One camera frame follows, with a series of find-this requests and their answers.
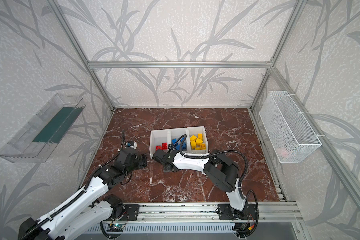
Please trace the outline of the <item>yellow lego pile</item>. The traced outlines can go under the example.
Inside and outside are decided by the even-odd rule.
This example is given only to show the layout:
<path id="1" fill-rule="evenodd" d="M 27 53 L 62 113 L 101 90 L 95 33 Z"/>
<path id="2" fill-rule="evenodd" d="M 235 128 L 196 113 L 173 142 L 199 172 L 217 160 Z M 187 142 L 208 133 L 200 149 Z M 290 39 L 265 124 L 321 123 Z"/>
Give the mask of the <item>yellow lego pile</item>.
<path id="1" fill-rule="evenodd" d="M 196 144 L 197 146 L 201 146 L 201 144 L 203 144 L 203 140 L 202 139 L 196 139 Z"/>

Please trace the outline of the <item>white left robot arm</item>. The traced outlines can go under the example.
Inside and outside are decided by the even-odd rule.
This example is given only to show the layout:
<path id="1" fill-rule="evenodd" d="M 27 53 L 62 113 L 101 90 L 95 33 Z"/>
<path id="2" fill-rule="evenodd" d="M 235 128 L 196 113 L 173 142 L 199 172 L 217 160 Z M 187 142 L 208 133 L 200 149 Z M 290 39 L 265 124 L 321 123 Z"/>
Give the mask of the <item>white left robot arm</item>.
<path id="1" fill-rule="evenodd" d="M 119 153 L 99 166 L 76 193 L 37 220 L 28 218 L 19 229 L 19 240 L 74 240 L 96 223 L 124 214 L 123 201 L 107 192 L 120 185 L 134 170 L 147 166 L 147 156 L 137 143 L 123 141 Z"/>

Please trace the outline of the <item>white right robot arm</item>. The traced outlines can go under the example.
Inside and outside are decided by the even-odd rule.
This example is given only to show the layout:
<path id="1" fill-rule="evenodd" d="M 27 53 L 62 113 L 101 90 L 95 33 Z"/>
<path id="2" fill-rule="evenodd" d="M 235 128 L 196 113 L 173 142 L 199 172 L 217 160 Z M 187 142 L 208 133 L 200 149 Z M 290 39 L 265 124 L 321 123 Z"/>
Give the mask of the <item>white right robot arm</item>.
<path id="1" fill-rule="evenodd" d="M 227 153 L 239 155 L 245 167 L 239 175 L 239 165 Z M 215 151 L 207 154 L 186 154 L 180 150 L 167 152 L 158 149 L 152 159 L 163 165 L 164 172 L 177 172 L 180 170 L 194 170 L 204 173 L 221 191 L 228 196 L 232 209 L 244 210 L 247 200 L 241 190 L 242 182 L 248 172 L 246 156 L 237 150 Z"/>

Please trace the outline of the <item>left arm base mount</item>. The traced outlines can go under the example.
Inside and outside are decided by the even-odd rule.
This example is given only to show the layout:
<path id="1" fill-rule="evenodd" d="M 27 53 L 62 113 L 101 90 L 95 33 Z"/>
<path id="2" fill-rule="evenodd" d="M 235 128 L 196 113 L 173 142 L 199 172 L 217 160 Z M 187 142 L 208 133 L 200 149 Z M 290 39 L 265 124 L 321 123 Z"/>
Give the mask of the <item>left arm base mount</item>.
<path id="1" fill-rule="evenodd" d="M 139 215 L 139 208 L 140 205 L 138 204 L 116 206 L 113 218 L 116 221 L 136 221 Z"/>

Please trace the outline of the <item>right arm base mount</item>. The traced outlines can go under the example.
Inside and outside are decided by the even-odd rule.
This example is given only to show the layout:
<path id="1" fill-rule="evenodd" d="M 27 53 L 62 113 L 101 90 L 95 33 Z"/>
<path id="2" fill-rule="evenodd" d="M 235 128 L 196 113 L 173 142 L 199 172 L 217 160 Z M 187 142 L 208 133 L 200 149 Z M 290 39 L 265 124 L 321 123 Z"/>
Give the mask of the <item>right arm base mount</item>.
<path id="1" fill-rule="evenodd" d="M 216 213 L 219 215 L 219 220 L 257 221 L 259 219 L 256 204 L 246 204 L 241 211 L 233 209 L 229 204 L 218 204 Z"/>

